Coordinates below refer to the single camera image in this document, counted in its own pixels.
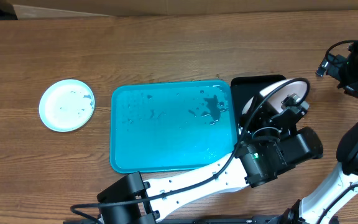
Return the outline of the white plate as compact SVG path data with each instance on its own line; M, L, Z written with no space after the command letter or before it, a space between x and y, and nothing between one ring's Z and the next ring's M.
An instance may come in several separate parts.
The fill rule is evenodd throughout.
M256 94L245 104L241 114L246 114L251 107L252 100L257 100L258 98L263 98L267 96L270 92L274 91L280 85L285 84L285 86L274 93L265 103L265 105L272 106L273 111L281 113L284 109L283 102L284 99L289 96L295 97L295 103L299 103L304 96L307 96L308 85L305 81L295 81L291 83L291 79L281 80L275 82L261 90L257 90Z

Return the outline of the light blue plate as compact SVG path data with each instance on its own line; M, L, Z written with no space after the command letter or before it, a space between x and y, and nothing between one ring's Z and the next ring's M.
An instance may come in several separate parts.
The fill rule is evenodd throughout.
M96 98L84 82L66 79L54 83L42 95L39 116L52 131L71 132L84 126L92 117Z

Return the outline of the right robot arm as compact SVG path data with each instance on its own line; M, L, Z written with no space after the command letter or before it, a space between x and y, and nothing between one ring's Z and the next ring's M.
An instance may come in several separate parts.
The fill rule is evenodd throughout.
M327 51L316 74L335 78L338 88L358 98L358 40L345 43L350 54L343 57ZM315 191L270 222L337 223L335 214L358 194L358 122L340 140L336 159L335 168Z

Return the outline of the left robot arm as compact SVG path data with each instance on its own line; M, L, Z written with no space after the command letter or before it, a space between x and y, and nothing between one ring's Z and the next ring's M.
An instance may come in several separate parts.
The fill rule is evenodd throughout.
M124 176L98 194L99 222L158 223L188 203L257 187L304 161L319 159L323 147L317 134L309 127L295 127L307 110L305 101L290 98L277 106L251 99L234 152L172 177L143 180L139 172Z

